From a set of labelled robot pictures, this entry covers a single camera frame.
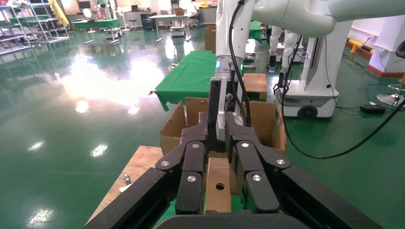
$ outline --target wooden board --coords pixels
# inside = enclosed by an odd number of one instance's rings
[[[150,167],[155,167],[155,163],[163,156],[162,150],[159,147],[151,146],[140,146],[134,156],[129,160],[128,164],[122,170],[121,174],[118,176],[113,186],[107,192],[106,196],[103,198],[101,203],[98,205],[90,219],[92,220],[98,213],[100,213],[104,208],[107,207],[118,195],[119,188],[126,186],[123,179],[125,174],[131,176],[131,180],[135,182],[143,173],[146,172]]]
[[[228,158],[210,157],[205,189],[205,211],[231,212]]]
[[[243,77],[248,94],[258,94],[260,100],[267,99],[266,74],[245,73]]]

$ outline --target chair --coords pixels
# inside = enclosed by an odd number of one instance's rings
[[[399,44],[398,48],[395,51],[395,55],[399,58],[405,59],[405,41]],[[400,84],[390,84],[388,87],[398,91],[397,94],[378,94],[377,99],[381,102],[391,105],[399,106],[402,105],[402,102],[405,100],[405,74],[400,80]]]
[[[129,31],[130,31],[130,32],[136,31],[137,28],[136,28],[136,26],[135,26],[135,22],[136,22],[137,20],[129,20],[129,21],[132,22],[132,27],[129,29]]]

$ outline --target box flap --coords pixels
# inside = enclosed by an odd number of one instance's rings
[[[186,98],[187,125],[198,124],[198,113],[207,112],[208,100],[203,98]]]
[[[276,104],[266,102],[250,102],[252,127],[262,144],[271,145],[276,120]]]
[[[274,148],[284,151],[287,149],[286,130],[284,128],[283,115],[281,114],[281,110],[278,111],[276,134],[274,135]]]
[[[186,127],[184,106],[183,102],[180,101],[161,129],[160,136],[180,137],[181,131]]]

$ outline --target black cable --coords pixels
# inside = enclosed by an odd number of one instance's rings
[[[236,6],[236,9],[232,15],[231,18],[231,22],[229,24],[229,34],[228,34],[228,42],[229,42],[229,52],[231,53],[231,58],[232,58],[232,62],[235,68],[235,72],[236,72],[236,76],[238,77],[238,81],[239,84],[241,85],[241,89],[242,89],[242,96],[245,98],[245,104],[246,104],[246,126],[250,127],[251,125],[251,118],[250,118],[250,104],[249,104],[249,98],[247,97],[247,92],[246,92],[246,88],[245,88],[245,84],[243,83],[243,79],[242,79],[242,75],[240,73],[238,64],[236,62],[236,56],[235,56],[235,52],[234,52],[234,46],[232,44],[232,30],[234,28],[234,21],[235,21],[235,17],[239,11],[239,9],[242,7],[242,5],[245,3],[245,0],[239,0],[238,1],[238,5]]]
[[[327,50],[328,50],[328,41],[327,41],[327,37],[325,37],[325,70],[326,70],[326,78],[327,78],[327,80],[328,80],[328,83],[329,83],[329,85],[330,85],[330,88],[332,89],[332,96],[333,96],[333,100],[335,101],[335,104],[336,104],[336,108],[338,108],[343,114],[345,114],[345,115],[348,115],[348,116],[360,116],[360,117],[364,117],[364,116],[362,116],[361,114],[348,114],[348,113],[346,113],[346,112],[344,112],[342,109],[341,109],[341,107],[339,107],[339,105],[338,105],[338,101],[336,100],[336,97],[335,97],[335,89],[332,87],[332,84],[330,83],[330,80],[329,80],[329,74],[328,74],[328,62],[327,62]]]
[[[296,144],[294,143],[294,141],[291,139],[291,136],[290,136],[290,134],[289,134],[289,132],[288,132],[288,129],[287,129],[286,119],[285,119],[285,116],[284,116],[284,98],[285,98],[285,96],[286,96],[287,89],[288,89],[287,80],[288,80],[288,79],[286,78],[286,79],[285,79],[285,86],[284,86],[283,94],[282,94],[282,96],[281,96],[281,115],[282,115],[282,117],[283,117],[283,124],[284,124],[284,129],[285,129],[285,131],[286,131],[286,135],[287,135],[287,137],[289,138],[291,144],[298,150],[298,152],[300,152],[301,154],[303,154],[303,155],[305,155],[305,156],[314,158],[314,159],[330,159],[330,158],[335,158],[335,157],[339,157],[339,156],[346,155],[346,154],[350,153],[351,151],[357,149],[358,147],[360,147],[361,145],[363,145],[365,142],[367,142],[370,138],[372,138],[378,131],[380,131],[380,130],[396,115],[396,113],[398,113],[398,112],[403,108],[403,106],[405,105],[405,100],[403,100],[403,101],[399,104],[399,106],[383,121],[383,123],[381,123],[370,135],[368,135],[365,139],[363,139],[361,142],[359,142],[357,145],[353,146],[352,148],[350,148],[350,149],[348,149],[348,150],[346,150],[346,151],[344,151],[344,152],[342,152],[342,153],[335,154],[335,155],[331,155],[331,156],[312,156],[312,155],[309,155],[309,154],[303,152],[302,150],[300,150],[300,149],[297,147],[297,145],[296,145]]]
[[[235,82],[235,71],[231,71],[231,93],[232,93],[232,95],[234,96],[234,98],[235,98],[235,100],[236,100],[236,103],[237,103],[238,106],[240,107],[244,124],[246,124],[246,123],[247,123],[247,120],[246,120],[245,110],[243,109],[242,103],[241,103],[241,101],[239,100],[238,95],[237,95],[237,93],[236,93],[237,90],[236,90],[236,87],[235,87],[235,83],[234,83],[234,82]]]
[[[229,106],[231,105],[232,99],[227,99],[225,103],[225,112],[229,111]]]

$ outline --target green table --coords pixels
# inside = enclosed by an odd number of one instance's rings
[[[73,22],[73,26],[74,26],[75,29],[78,29],[78,30],[90,29],[89,32],[87,32],[87,33],[85,32],[87,41],[84,42],[84,44],[90,44],[90,43],[94,42],[93,33],[95,31],[91,31],[92,28],[107,28],[107,29],[110,29],[111,30],[111,37],[113,39],[113,41],[110,42],[110,44],[114,44],[114,43],[119,41],[119,40],[116,40],[114,38],[114,31],[116,31],[116,30],[114,30],[114,28],[120,29],[118,19],[105,19],[105,20],[98,20],[98,21],[93,21],[93,22],[90,22],[90,21],[76,21],[76,22]],[[91,36],[93,38],[92,40],[89,40],[89,38],[87,36],[88,33],[91,34]]]
[[[249,39],[255,39],[260,44],[262,43],[262,37],[260,36],[260,31],[262,30],[260,22],[251,21],[249,28]]]
[[[98,20],[94,22],[89,22],[89,21],[77,21],[73,22],[73,26],[75,29],[78,30],[84,30],[84,29],[91,29],[91,28],[107,28],[107,29],[112,29],[112,28],[117,28],[119,27],[119,21],[118,19],[105,19],[105,20]]]
[[[215,76],[215,62],[212,51],[193,51],[186,55],[155,88],[163,109],[169,110],[167,102],[183,101],[185,104],[186,97],[208,98],[210,79]]]

